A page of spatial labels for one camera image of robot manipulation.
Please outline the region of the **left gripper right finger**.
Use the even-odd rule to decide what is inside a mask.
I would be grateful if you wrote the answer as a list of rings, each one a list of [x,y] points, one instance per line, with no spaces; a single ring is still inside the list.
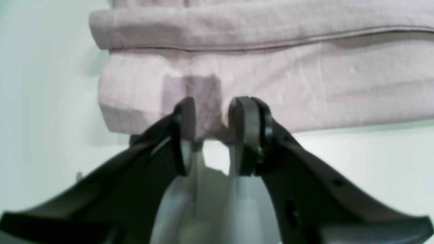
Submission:
[[[307,151],[255,97],[229,106],[239,176],[262,179],[283,244],[423,244],[428,216],[400,213],[377,201]]]

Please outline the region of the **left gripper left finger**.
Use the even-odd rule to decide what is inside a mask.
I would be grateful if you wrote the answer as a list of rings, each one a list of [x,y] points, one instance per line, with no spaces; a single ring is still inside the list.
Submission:
[[[186,97],[85,178],[28,210],[5,212],[1,243],[148,244],[164,193],[191,171],[195,103]]]

